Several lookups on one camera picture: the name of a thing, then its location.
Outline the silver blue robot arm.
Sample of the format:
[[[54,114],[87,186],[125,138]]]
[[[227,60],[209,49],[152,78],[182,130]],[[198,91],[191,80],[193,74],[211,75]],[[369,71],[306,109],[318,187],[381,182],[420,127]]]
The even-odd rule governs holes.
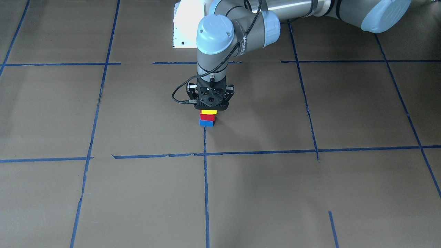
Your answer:
[[[234,94],[227,84],[231,57],[276,42],[282,21],[330,16],[371,33],[382,33],[406,13],[409,0],[215,0],[197,26],[196,83],[186,80],[189,99],[180,104],[224,111]]]

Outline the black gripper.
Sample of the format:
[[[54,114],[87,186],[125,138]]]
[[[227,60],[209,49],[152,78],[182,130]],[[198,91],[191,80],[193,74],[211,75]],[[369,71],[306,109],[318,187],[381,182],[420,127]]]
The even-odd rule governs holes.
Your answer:
[[[197,110],[224,111],[234,95],[234,85],[227,85],[226,79],[218,82],[197,79],[197,83],[187,83],[186,92],[190,103]]]

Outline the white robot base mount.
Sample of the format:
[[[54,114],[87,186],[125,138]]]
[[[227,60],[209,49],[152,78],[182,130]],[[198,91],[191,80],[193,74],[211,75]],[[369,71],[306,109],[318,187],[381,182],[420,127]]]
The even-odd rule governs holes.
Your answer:
[[[175,3],[172,46],[178,49],[196,48],[197,27],[204,16],[203,0],[181,0]]]

